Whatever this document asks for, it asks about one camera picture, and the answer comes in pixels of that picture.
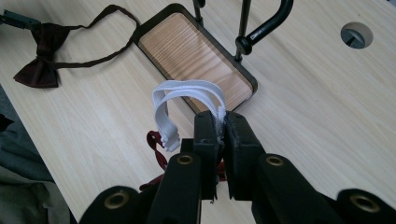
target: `wooden table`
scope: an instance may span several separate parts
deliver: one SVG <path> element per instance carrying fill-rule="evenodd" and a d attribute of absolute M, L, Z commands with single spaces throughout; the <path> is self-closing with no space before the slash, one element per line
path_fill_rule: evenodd
<path fill-rule="evenodd" d="M 40 21 L 89 24 L 107 5 L 126 7 L 146 21 L 174 1 L 2 1 Z M 177 1 L 193 12 L 190 0 Z M 205 27 L 230 52 L 241 1 L 207 1 Z M 252 1 L 248 31 L 271 17 L 279 1 Z M 341 39 L 350 22 L 370 28 L 373 42 L 352 49 Z M 396 8 L 387 1 L 295 0 L 286 22 L 244 58 L 259 90 L 237 110 L 267 152 L 289 158 L 320 191 L 365 189 L 396 207 Z M 58 62 L 84 62 L 120 48 L 134 23 L 120 13 L 92 30 L 73 32 Z M 0 82 L 49 167 L 73 214 L 80 219 L 102 190 L 137 189 L 162 173 L 146 143 L 155 130 L 151 91 L 163 81 L 132 46 L 110 63 L 62 69 L 61 86 L 39 90 L 13 76 L 35 57 L 26 30 L 0 26 Z M 174 101 L 170 114 L 181 137 L 192 137 L 194 114 Z M 252 223 L 250 204 L 204 202 L 203 223 Z"/>

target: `light wood tabletop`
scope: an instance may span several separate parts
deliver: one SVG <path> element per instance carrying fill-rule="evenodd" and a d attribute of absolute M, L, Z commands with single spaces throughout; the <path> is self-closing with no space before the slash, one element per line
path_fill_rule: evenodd
<path fill-rule="evenodd" d="M 174 2 L 193 12 L 191 0 L 5 0 L 0 10 L 88 25 L 110 4 L 144 22 Z M 241 2 L 206 1 L 202 10 L 205 28 L 232 54 Z M 279 2 L 252 1 L 247 31 L 268 20 Z M 366 48 L 347 46 L 344 27 L 358 29 Z M 73 31 L 56 61 L 106 56 L 134 28 L 112 14 L 91 30 Z M 395 34 L 396 7 L 385 0 L 295 0 L 287 20 L 244 56 L 259 88 L 236 112 L 267 152 L 290 159 L 317 191 L 335 198 L 341 189 L 364 189 L 396 207 Z M 151 92 L 164 78 L 137 46 L 92 68 L 60 69 L 60 87 L 46 90 L 13 79 L 35 58 L 29 31 L 0 26 L 0 47 L 0 83 L 77 219 L 101 191 L 137 189 L 163 172 L 146 134 L 156 130 Z M 191 138 L 191 109 L 175 100 L 170 115 L 180 136 Z M 230 201 L 226 184 L 218 195 L 214 204 L 203 203 L 202 223 L 254 222 L 250 203 Z"/>

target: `bow tie strap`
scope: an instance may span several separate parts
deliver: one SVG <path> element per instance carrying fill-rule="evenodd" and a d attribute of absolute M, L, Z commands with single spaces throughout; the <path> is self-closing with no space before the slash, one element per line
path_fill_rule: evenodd
<path fill-rule="evenodd" d="M 54 52 L 64 43 L 70 31 L 79 28 L 90 29 L 99 22 L 99 20 L 116 11 L 120 11 L 134 20 L 137 27 L 140 26 L 139 20 L 128 10 L 123 7 L 110 5 L 106 7 L 89 26 L 61 26 L 53 23 L 44 23 L 41 25 L 40 29 L 33 30 L 32 35 L 37 43 L 37 58 L 24 66 L 14 79 L 21 84 L 33 88 L 55 88 L 58 87 L 58 74 L 56 69 L 92 67 L 99 63 L 109 61 L 123 53 L 133 44 L 132 37 L 130 37 L 123 48 L 101 59 L 86 63 L 55 63 L 52 61 Z"/>

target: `bow tie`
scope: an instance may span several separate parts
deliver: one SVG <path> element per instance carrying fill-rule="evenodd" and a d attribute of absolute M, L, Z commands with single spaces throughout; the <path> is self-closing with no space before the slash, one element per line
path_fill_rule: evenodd
<path fill-rule="evenodd" d="M 128 43 L 120 50 L 98 60 L 86 63 L 56 63 L 53 61 L 55 51 L 61 47 L 71 30 L 79 28 L 89 29 L 93 27 L 99 20 L 119 10 L 129 18 L 136 22 L 136 27 L 140 26 L 139 20 L 123 7 L 110 5 L 106 7 L 89 26 L 61 26 L 53 23 L 43 23 L 38 29 L 32 31 L 33 38 L 37 43 L 36 58 L 25 65 L 22 70 L 15 75 L 14 79 L 23 85 L 33 88 L 56 88 L 58 87 L 59 68 L 78 68 L 92 67 L 96 64 L 103 63 L 116 57 L 129 46 L 133 44 L 132 37 Z"/>

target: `dark red bow tie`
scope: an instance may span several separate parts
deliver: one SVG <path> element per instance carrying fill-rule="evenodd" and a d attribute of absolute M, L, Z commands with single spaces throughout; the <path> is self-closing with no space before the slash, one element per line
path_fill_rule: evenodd
<path fill-rule="evenodd" d="M 89 26 L 61 26 L 53 23 L 43 23 L 39 29 L 33 30 L 32 35 L 37 43 L 37 57 L 22 68 L 14 77 L 17 82 L 33 88 L 55 88 L 58 87 L 59 68 L 91 67 L 116 57 L 129 46 L 132 45 L 132 37 L 128 43 L 120 50 L 106 56 L 105 58 L 86 63 L 56 63 L 53 61 L 55 51 L 64 43 L 69 32 L 79 28 L 89 29 L 99 20 L 119 10 L 136 22 L 136 27 L 140 25 L 138 19 L 123 7 L 110 5 L 106 7 Z"/>

